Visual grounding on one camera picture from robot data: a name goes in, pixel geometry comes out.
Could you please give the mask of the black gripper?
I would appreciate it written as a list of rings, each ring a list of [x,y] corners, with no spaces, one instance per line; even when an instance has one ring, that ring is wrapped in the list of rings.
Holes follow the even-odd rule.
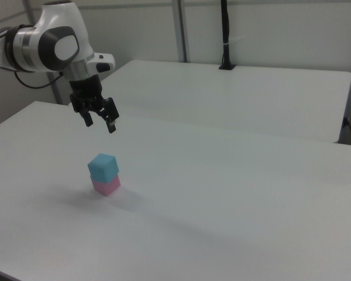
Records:
[[[108,132],[116,131],[115,122],[119,112],[111,97],[102,97],[102,85],[98,75],[79,81],[70,81],[72,93],[70,100],[75,112],[80,112],[86,126],[91,126],[93,120],[89,111],[97,112],[106,122]]]

